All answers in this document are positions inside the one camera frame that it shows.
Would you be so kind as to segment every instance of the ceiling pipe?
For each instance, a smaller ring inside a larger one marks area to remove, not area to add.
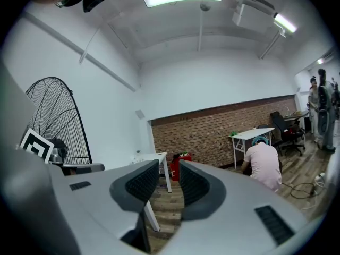
[[[200,36],[198,38],[198,52],[201,51],[201,45],[202,45],[202,31],[203,31],[203,11],[201,11],[201,17],[200,17]]]
[[[286,37],[285,36],[285,30],[282,27],[279,27],[279,30],[277,31],[277,33],[275,34],[274,38],[271,40],[271,42],[267,46],[266,50],[262,53],[261,56],[259,56],[260,60],[262,60],[273,49],[274,44],[279,39],[280,35],[282,35],[283,37]]]

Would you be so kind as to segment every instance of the air conditioner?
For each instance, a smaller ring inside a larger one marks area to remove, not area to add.
[[[265,0],[236,0],[234,23],[243,28],[265,33],[274,23],[275,8]]]

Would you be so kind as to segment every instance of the ceiling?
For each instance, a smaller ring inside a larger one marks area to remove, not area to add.
[[[266,0],[298,30],[281,39],[271,54],[282,56],[303,38],[315,19],[307,0]],[[197,50],[200,31],[200,3],[182,1],[147,8],[144,0],[105,0],[96,10],[108,22],[139,63],[174,53]],[[263,51],[278,30],[273,24],[264,34],[238,27],[232,21],[236,0],[208,1],[211,10],[203,12],[202,50],[246,49]]]

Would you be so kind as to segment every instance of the pink shirt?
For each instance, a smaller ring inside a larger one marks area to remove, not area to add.
[[[251,178],[262,182],[276,192],[281,185],[277,151],[263,142],[248,149],[244,160],[251,162]]]

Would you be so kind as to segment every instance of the blue cap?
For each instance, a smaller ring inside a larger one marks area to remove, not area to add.
[[[263,142],[265,142],[266,145],[269,144],[269,143],[268,143],[268,139],[267,139],[266,137],[257,136],[257,137],[255,137],[255,138],[253,139],[251,145],[254,146],[258,141],[261,141],[261,140],[262,140]]]

